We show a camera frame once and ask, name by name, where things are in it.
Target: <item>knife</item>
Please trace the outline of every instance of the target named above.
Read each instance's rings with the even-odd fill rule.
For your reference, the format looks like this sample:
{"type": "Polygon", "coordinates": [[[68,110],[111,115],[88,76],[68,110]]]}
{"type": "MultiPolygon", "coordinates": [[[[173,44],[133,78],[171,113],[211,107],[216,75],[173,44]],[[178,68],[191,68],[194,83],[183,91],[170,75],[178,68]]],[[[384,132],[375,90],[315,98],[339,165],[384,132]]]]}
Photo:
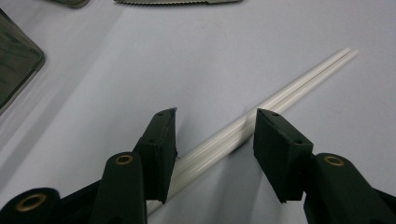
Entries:
{"type": "Polygon", "coordinates": [[[229,3],[242,0],[114,0],[117,3],[140,4],[140,5],[168,5],[168,4],[191,4],[191,3],[229,3]]]}

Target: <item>white stick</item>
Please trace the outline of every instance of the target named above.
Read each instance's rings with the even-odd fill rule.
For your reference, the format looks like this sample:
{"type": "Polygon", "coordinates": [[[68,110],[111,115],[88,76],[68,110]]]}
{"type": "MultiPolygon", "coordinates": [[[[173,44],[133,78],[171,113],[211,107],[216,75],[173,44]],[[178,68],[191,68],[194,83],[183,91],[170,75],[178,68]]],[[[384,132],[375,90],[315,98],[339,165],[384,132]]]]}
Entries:
{"type": "MultiPolygon", "coordinates": [[[[280,103],[271,107],[271,110],[276,113],[282,113],[291,105],[295,104],[298,100],[300,100],[303,96],[308,94],[311,90],[313,90],[317,85],[323,82],[327,77],[331,74],[335,73],[338,69],[340,69],[347,62],[352,60],[358,54],[357,50],[354,50],[348,53],[346,56],[341,58],[339,61],[334,63],[332,66],[325,69],[323,72],[318,74],[316,77],[312,78],[310,81],[305,83],[301,88],[298,88],[280,103]]],[[[195,180],[198,176],[203,174],[206,170],[212,167],[217,161],[221,160],[229,153],[234,151],[244,142],[246,142],[251,135],[254,134],[255,122],[250,122],[247,127],[245,127],[242,131],[237,132],[231,138],[220,144],[210,153],[203,156],[198,162],[188,167],[184,172],[179,174],[178,177],[173,178],[171,182],[171,186],[168,192],[168,198],[172,198],[182,189],[187,187],[193,180],[195,180]]],[[[148,214],[155,211],[162,204],[156,201],[148,202],[148,214]]]]}
{"type": "Polygon", "coordinates": [[[200,160],[205,154],[209,153],[213,148],[219,146],[221,143],[229,139],[231,136],[240,132],[242,129],[246,128],[250,122],[256,119],[256,108],[271,108],[272,106],[278,104],[281,100],[283,100],[285,97],[290,95],[292,92],[296,91],[307,81],[317,76],[323,70],[334,64],[336,61],[338,61],[341,57],[349,53],[349,51],[350,49],[342,49],[336,52],[332,57],[330,57],[323,63],[317,65],[306,74],[302,75],[301,77],[291,82],[281,91],[278,91],[276,94],[268,98],[266,101],[256,106],[255,109],[252,109],[251,111],[246,113],[246,115],[237,119],[228,127],[224,128],[220,132],[216,133],[215,135],[204,141],[201,145],[199,145],[194,150],[190,151],[187,155],[183,156],[183,158],[177,161],[177,163],[175,164],[172,177],[178,176],[187,167],[200,160]]]}

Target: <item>knife blade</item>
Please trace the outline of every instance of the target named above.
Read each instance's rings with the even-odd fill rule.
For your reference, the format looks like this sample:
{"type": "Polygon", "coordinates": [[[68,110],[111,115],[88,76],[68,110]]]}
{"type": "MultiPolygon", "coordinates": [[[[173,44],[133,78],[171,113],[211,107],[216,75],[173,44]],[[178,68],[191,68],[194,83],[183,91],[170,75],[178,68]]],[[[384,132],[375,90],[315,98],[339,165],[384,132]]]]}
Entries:
{"type": "Polygon", "coordinates": [[[171,4],[194,4],[194,3],[229,3],[240,2],[242,0],[114,0],[117,3],[137,4],[137,5],[171,5],[171,4]]]}

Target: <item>brass ring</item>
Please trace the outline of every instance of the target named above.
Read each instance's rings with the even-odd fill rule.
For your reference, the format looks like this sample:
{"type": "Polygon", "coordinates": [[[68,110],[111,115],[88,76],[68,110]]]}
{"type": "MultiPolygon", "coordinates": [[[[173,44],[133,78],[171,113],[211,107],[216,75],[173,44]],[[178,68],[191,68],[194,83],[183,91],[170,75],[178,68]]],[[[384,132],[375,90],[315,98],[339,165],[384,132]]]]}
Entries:
{"type": "Polygon", "coordinates": [[[37,208],[38,206],[40,206],[44,201],[46,201],[47,196],[45,194],[42,193],[37,193],[37,194],[33,194],[30,195],[24,199],[22,199],[17,206],[15,207],[15,209],[17,209],[17,211],[19,212],[28,212],[30,210],[33,210],[35,208],[37,208]]]}
{"type": "Polygon", "coordinates": [[[343,165],[344,165],[344,162],[343,162],[341,159],[336,158],[336,157],[334,157],[334,156],[326,156],[326,157],[324,158],[324,160],[325,160],[327,163],[329,163],[329,164],[331,164],[331,165],[334,165],[334,166],[343,166],[343,165]]]}
{"type": "Polygon", "coordinates": [[[134,158],[130,155],[122,155],[116,158],[116,164],[125,165],[131,162],[134,158]]]}

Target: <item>table surface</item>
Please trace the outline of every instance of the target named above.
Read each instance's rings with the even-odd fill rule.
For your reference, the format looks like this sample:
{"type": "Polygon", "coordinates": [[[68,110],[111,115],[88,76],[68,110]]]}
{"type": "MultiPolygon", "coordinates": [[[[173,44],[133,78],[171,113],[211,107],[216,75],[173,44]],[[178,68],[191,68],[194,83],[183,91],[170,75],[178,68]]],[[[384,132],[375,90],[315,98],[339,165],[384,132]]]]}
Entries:
{"type": "MultiPolygon", "coordinates": [[[[180,157],[335,53],[360,55],[283,115],[396,195],[396,1],[245,0],[147,7],[44,0],[0,7],[47,61],[0,117],[0,207],[32,188],[64,197],[177,107],[180,157]]],[[[280,204],[250,139],[148,223],[306,223],[280,204]]]]}

